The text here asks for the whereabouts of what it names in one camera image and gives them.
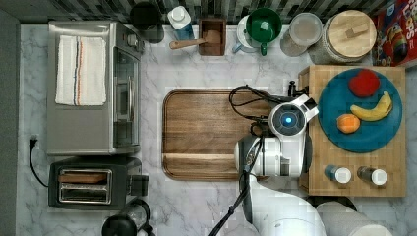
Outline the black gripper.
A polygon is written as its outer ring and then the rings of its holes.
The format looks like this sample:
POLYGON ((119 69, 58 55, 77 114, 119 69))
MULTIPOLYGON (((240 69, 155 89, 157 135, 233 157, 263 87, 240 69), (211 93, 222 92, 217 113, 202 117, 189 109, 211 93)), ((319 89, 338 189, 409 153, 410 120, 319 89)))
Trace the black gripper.
POLYGON ((296 89, 295 82, 294 81, 290 81, 289 82, 289 87, 288 87, 287 94, 290 97, 298 97, 298 96, 301 96, 302 94, 308 95, 309 94, 309 87, 308 86, 305 86, 303 89, 297 90, 296 89))

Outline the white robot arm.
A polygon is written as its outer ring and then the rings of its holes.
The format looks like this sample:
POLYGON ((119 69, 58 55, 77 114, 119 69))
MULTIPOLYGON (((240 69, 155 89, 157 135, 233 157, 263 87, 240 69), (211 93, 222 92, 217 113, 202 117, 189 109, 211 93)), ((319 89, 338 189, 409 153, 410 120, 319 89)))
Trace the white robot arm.
POLYGON ((235 88, 229 103, 237 109, 234 95, 248 90, 255 101, 265 101, 269 115, 249 115, 250 134, 235 145, 240 195, 230 207, 242 207, 245 219, 261 236, 326 236, 316 209, 306 200, 260 184, 261 177, 299 178, 309 168, 305 156, 308 123, 319 114, 316 101, 305 90, 289 87, 287 96, 272 95, 249 86, 235 88))

